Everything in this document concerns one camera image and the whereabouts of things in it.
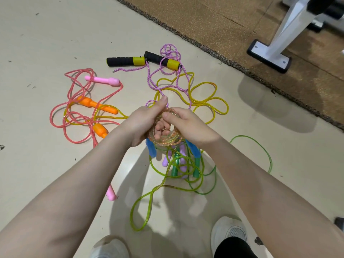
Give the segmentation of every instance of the black mark on floor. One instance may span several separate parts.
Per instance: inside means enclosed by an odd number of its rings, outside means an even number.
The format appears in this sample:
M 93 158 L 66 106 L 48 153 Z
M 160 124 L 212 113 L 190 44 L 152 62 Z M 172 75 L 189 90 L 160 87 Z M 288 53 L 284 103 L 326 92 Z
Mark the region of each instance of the black mark on floor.
M 255 243 L 258 245 L 264 245 L 264 243 L 261 241 L 261 239 L 258 236 L 255 239 Z

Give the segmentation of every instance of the person's right hand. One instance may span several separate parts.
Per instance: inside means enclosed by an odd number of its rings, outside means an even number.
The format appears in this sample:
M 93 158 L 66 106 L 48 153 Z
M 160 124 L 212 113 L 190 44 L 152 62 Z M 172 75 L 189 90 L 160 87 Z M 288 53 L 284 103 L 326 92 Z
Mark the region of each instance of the person's right hand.
M 213 129 L 208 127 L 194 112 L 190 109 L 173 108 L 180 118 L 169 113 L 163 112 L 163 119 L 178 128 L 183 138 L 187 139 L 197 147 L 204 149 L 204 146 L 213 142 L 221 136 Z

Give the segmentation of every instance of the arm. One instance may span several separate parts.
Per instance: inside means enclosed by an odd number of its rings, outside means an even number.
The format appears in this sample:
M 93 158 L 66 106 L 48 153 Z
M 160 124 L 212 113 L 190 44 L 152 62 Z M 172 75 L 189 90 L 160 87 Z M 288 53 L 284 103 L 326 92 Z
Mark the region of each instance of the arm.
M 261 169 L 193 112 L 163 113 L 183 137 L 204 149 L 253 229 L 274 257 L 344 257 L 344 234 L 315 207 Z
M 166 106 L 141 107 L 37 195 L 1 232 L 0 257 L 73 257 L 124 154 L 140 144 Z

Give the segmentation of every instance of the shoe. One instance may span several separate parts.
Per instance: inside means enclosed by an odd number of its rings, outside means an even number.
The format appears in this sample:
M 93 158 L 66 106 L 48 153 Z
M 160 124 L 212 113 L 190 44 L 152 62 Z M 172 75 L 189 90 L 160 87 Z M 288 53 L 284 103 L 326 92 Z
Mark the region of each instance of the shoe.
M 129 252 L 123 242 L 105 236 L 94 245 L 89 258 L 129 258 Z
M 243 222 L 227 216 L 221 217 L 213 226 L 210 236 L 210 246 L 213 256 L 215 255 L 215 251 L 220 243 L 222 243 L 224 239 L 232 236 L 238 237 L 247 242 L 246 230 Z

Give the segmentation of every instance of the beige floor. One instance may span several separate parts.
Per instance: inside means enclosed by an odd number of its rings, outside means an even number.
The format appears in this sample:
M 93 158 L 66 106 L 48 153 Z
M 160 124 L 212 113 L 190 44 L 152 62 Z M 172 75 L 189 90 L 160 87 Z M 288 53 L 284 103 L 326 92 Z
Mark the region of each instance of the beige floor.
M 66 100 L 70 82 L 63 74 L 91 67 L 98 76 L 120 78 L 124 89 L 109 103 L 130 114 L 154 96 L 147 72 L 114 75 L 105 58 L 140 56 L 146 50 L 158 53 L 165 43 L 178 47 L 187 70 L 195 72 L 195 84 L 215 82 L 217 95 L 229 103 L 229 113 L 217 116 L 212 128 L 228 140 L 252 136 L 271 154 L 273 176 L 329 219 L 344 216 L 341 131 L 115 0 L 1 0 L 0 21 L 0 144 L 5 146 L 0 151 L 0 229 L 92 148 L 90 141 L 69 143 L 62 130 L 49 123 L 50 110 Z M 96 86 L 92 95 L 97 100 L 110 91 Z M 194 96 L 204 98 L 210 91 L 202 87 Z M 167 95 L 170 106 L 183 105 L 174 94 Z M 197 113 L 205 120 L 210 117 L 205 109 Z M 68 132 L 76 139 L 88 131 L 77 127 Z M 243 138 L 234 145 L 268 168 L 267 156 L 254 142 Z M 148 166 L 144 144 L 129 150 L 113 180 L 119 199 L 103 201 L 75 257 L 87 257 L 92 245 L 108 234 L 123 238 L 133 257 L 210 257 L 211 227 L 227 214 L 244 221 L 254 252 L 268 256 L 254 243 L 255 232 L 221 179 L 205 197 L 161 189 L 154 197 L 149 225 L 133 232 L 133 202 L 162 179 Z M 147 205 L 141 203 L 137 222 L 143 221 Z

